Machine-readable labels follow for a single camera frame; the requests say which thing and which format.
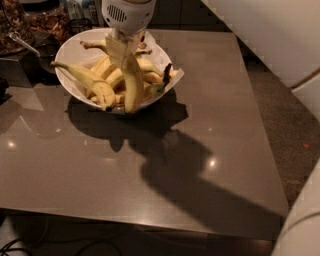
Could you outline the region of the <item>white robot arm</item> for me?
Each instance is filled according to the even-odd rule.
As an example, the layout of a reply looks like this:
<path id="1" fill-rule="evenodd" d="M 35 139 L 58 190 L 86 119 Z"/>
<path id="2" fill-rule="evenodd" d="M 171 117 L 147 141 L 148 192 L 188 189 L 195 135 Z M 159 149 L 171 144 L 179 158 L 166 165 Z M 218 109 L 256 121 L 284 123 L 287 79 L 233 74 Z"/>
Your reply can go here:
<path id="1" fill-rule="evenodd" d="M 263 118 L 286 123 L 274 126 L 285 136 L 292 129 L 306 135 L 319 125 L 319 0 L 102 0 L 101 12 L 107 14 L 108 3 L 124 10 L 130 19 L 117 29 L 131 36 L 147 7 L 164 26 L 182 20 L 194 25 L 199 9 L 192 2 L 203 3 L 278 79 L 255 89 Z M 299 193 L 270 256 L 319 256 L 319 165 L 311 165 L 306 177 L 293 175 L 304 158 L 287 144 L 272 145 L 276 161 L 288 167 L 280 172 L 284 188 L 297 182 Z"/>

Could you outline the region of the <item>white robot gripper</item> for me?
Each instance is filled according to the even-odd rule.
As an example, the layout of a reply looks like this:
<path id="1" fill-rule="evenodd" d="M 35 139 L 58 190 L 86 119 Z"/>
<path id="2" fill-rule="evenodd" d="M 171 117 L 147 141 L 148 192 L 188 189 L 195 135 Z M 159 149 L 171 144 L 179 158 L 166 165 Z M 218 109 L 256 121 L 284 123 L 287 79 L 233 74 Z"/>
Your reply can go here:
<path id="1" fill-rule="evenodd" d="M 131 51 L 128 44 L 121 40 L 132 37 L 147 27 L 153 17 L 155 5 L 156 0 L 102 0 L 102 16 L 111 28 L 111 34 L 105 35 L 107 54 L 116 67 L 129 67 Z"/>

